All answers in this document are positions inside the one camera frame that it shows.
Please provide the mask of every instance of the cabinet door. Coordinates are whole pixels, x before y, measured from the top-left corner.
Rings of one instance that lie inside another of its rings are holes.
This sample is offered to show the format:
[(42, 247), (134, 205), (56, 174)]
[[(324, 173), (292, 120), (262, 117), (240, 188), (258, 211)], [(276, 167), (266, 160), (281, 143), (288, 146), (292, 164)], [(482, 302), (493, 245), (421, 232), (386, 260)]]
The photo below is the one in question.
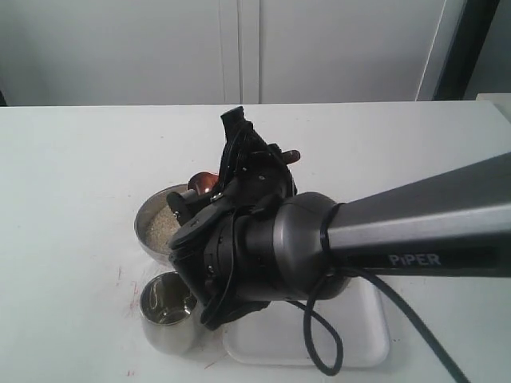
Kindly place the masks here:
[(10, 105), (240, 101), (236, 0), (0, 3)]
[[(241, 5), (250, 1), (241, 0)], [(463, 4), (260, 0), (257, 69), (250, 57), (243, 57), (247, 23), (241, 22), (244, 96), (263, 103), (429, 99)], [(250, 18), (243, 7), (240, 14)], [(259, 89), (249, 88), (256, 70)]]

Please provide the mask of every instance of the metal bowl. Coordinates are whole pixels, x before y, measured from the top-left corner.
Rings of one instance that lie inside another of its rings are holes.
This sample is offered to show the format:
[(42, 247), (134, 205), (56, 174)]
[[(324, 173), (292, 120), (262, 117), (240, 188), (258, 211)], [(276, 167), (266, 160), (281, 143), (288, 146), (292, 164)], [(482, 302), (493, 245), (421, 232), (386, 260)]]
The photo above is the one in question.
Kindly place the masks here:
[(151, 258), (165, 266), (169, 267), (171, 266), (171, 263), (168, 260), (168, 255), (161, 254), (151, 249), (147, 245), (145, 235), (147, 233), (148, 226), (155, 217), (155, 215), (158, 214), (161, 211), (161, 209), (167, 206), (166, 200), (167, 194), (170, 192), (183, 193), (186, 192), (187, 189), (188, 189), (187, 185), (181, 184), (159, 191), (155, 195), (149, 197), (149, 199), (144, 202), (144, 204), (137, 212), (137, 217), (135, 217), (135, 234), (137, 235), (138, 242), (141, 245), (142, 249), (144, 249), (144, 251), (147, 254), (149, 254)]

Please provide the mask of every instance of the white tray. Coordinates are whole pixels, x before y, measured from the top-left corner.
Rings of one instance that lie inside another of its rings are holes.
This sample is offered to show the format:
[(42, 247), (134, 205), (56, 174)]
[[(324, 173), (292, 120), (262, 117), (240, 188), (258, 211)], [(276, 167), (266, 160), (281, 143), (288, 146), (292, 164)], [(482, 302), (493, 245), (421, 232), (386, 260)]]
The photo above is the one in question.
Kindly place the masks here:
[[(361, 278), (352, 279), (336, 298), (320, 301), (315, 310), (338, 331), (344, 344), (343, 367), (373, 367), (389, 352), (389, 337), (379, 292)], [(224, 327), (226, 351), (242, 363), (311, 365), (303, 343), (303, 312), (286, 302), (272, 302)], [(333, 364), (335, 344), (314, 319), (313, 340), (319, 356)]]

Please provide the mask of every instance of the table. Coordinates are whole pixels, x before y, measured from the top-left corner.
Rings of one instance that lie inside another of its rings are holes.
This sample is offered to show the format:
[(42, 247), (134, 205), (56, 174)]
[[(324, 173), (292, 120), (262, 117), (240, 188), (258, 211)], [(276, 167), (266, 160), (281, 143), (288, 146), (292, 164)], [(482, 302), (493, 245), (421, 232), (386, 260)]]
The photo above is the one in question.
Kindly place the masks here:
[[(215, 171), (226, 105), (1, 108), (0, 371), (16, 382), (324, 381), (314, 368), (241, 365), (213, 334), (188, 358), (153, 350), (141, 287), (163, 271), (133, 233), (154, 192)], [(248, 105), (267, 142), (302, 153), (302, 192), (351, 201), (511, 150), (488, 101)], [(511, 375), (511, 280), (385, 277), (475, 381)], [(391, 302), (391, 350), (335, 381), (451, 381)]]

